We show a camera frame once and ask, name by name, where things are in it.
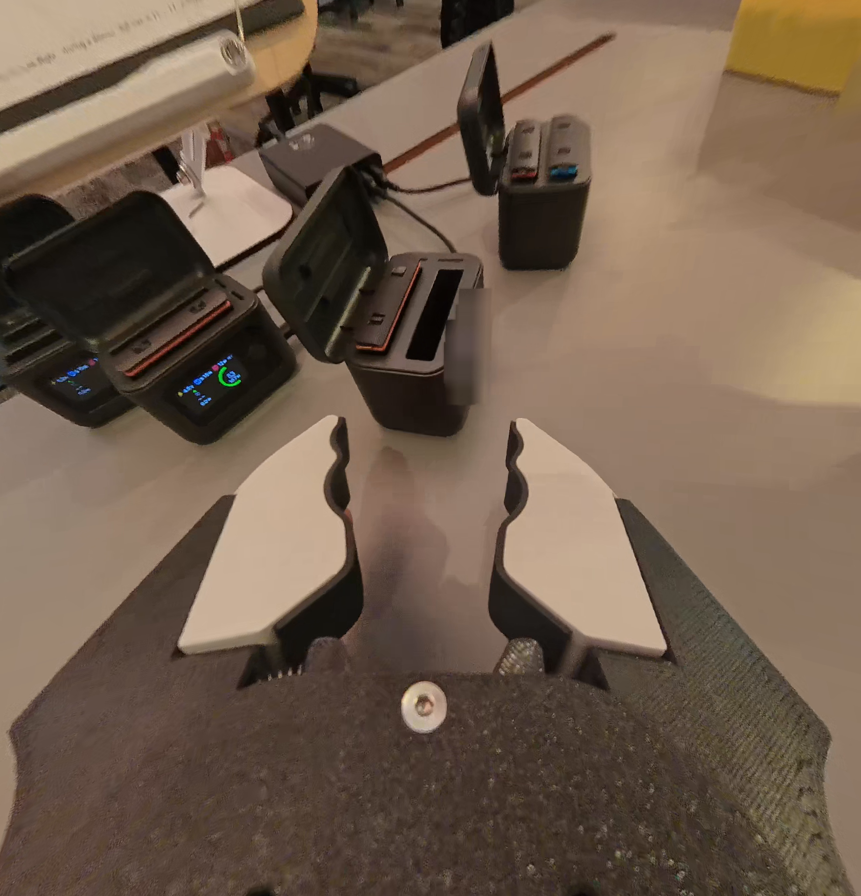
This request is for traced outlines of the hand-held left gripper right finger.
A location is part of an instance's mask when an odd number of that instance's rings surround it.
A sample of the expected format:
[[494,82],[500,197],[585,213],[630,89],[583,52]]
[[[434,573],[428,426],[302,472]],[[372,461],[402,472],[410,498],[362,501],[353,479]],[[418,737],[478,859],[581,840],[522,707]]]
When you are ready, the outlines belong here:
[[496,628],[535,641],[543,659],[593,650],[665,658],[668,639],[611,487],[523,418],[509,425],[506,469],[488,603]]

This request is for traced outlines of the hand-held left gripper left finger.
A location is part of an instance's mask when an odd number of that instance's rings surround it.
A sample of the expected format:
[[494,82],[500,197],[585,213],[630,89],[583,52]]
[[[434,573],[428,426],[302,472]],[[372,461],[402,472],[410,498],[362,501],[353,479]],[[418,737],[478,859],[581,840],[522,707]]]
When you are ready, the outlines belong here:
[[181,629],[181,653],[305,656],[314,641],[353,628],[364,589],[348,462],[347,420],[329,415],[247,476]]

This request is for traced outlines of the black battery orange rim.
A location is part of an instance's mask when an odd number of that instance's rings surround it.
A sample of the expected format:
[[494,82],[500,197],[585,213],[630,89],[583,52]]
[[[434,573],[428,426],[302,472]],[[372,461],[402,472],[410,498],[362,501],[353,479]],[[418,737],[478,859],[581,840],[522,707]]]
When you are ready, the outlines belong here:
[[113,364],[121,375],[137,378],[232,310],[233,303],[224,293],[197,298],[118,350],[112,357]]
[[424,261],[392,260],[377,282],[362,291],[364,300],[354,330],[354,347],[359,353],[385,354],[390,349],[423,272]]
[[508,145],[507,174],[512,183],[536,181],[542,145],[542,124],[535,119],[519,120]]

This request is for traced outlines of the black battery charging case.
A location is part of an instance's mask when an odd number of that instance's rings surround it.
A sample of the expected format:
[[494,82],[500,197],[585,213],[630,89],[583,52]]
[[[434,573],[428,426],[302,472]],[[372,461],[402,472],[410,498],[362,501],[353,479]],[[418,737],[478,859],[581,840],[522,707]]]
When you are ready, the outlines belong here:
[[[161,197],[134,192],[2,265],[12,298],[97,357],[115,390],[187,442],[235,428],[296,372],[292,347],[257,294],[219,272]],[[113,355],[193,300],[232,312],[137,378]]]
[[[392,260],[424,261],[385,354],[359,353],[364,300]],[[318,362],[344,364],[372,418],[389,430],[446,438],[479,400],[490,327],[481,260],[461,252],[390,255],[361,175],[329,174],[285,233],[262,284]]]
[[498,199],[499,255],[509,271],[555,271],[570,266],[581,240],[592,171],[592,131],[576,118],[580,168],[571,181],[550,181],[546,173],[550,121],[542,124],[540,167],[533,183],[512,183],[507,174],[509,141],[500,80],[491,42],[477,47],[457,106],[459,132],[474,191]]
[[71,423],[100,428],[132,409],[97,357],[54,329],[8,292],[2,265],[74,222],[60,203],[23,196],[0,207],[0,384]]

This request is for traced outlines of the black battery blue rim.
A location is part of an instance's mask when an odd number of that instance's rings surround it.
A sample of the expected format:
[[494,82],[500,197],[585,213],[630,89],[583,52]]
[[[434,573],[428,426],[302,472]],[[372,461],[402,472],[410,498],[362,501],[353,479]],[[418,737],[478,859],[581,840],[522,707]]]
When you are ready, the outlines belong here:
[[546,173],[550,181],[571,181],[580,168],[580,123],[572,116],[552,118]]

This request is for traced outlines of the yellow plastic bin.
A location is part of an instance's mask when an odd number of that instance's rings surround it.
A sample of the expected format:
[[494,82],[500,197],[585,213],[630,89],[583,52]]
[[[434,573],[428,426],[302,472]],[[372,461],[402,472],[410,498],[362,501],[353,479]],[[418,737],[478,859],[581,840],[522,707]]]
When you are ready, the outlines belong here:
[[740,2],[725,71],[823,95],[861,95],[861,1]]

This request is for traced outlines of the black charging hub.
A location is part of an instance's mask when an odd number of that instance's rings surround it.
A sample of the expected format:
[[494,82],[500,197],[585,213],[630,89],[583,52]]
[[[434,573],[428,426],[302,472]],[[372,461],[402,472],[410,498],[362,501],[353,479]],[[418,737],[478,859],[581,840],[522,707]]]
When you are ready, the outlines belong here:
[[354,167],[383,174],[374,151],[332,126],[318,124],[293,136],[283,136],[258,149],[263,168],[274,187],[302,208],[324,178],[338,168]]

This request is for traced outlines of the black chair base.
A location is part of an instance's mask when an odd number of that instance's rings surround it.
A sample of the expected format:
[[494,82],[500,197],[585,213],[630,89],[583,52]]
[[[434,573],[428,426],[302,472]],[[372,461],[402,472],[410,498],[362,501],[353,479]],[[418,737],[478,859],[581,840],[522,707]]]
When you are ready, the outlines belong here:
[[347,100],[361,92],[357,80],[348,75],[315,72],[307,63],[302,73],[286,88],[264,96],[268,113],[257,124],[255,147],[279,140],[298,126],[298,117],[311,120],[324,112],[323,97]]

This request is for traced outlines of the instruction sheet on wooden stand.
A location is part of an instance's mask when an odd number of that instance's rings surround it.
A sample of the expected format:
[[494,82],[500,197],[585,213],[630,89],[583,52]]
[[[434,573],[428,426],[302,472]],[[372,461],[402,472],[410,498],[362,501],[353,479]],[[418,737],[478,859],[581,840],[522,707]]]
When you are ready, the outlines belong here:
[[229,109],[286,85],[309,60],[316,2],[287,24],[245,37],[219,30],[138,67],[118,84],[0,135],[0,205],[59,193]]

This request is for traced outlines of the black office chair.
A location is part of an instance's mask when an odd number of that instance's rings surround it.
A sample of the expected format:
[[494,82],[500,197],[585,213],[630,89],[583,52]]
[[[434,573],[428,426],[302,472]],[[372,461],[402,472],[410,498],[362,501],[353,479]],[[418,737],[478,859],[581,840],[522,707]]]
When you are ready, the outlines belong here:
[[514,1],[442,1],[439,15],[440,46],[447,49],[513,13]]

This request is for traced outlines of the white paper poster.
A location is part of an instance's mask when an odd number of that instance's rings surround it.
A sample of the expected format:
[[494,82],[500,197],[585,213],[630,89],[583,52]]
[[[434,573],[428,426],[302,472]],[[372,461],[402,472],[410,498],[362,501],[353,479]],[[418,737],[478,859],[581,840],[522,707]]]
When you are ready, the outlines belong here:
[[294,21],[299,1],[0,1],[0,135],[219,30]]

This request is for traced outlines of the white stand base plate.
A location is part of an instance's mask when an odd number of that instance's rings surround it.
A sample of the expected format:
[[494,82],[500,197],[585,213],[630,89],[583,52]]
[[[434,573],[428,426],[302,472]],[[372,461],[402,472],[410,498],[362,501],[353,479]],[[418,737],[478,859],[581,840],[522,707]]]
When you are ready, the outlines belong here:
[[207,169],[202,187],[179,184],[161,196],[218,270],[275,241],[292,221],[284,196],[232,166]]

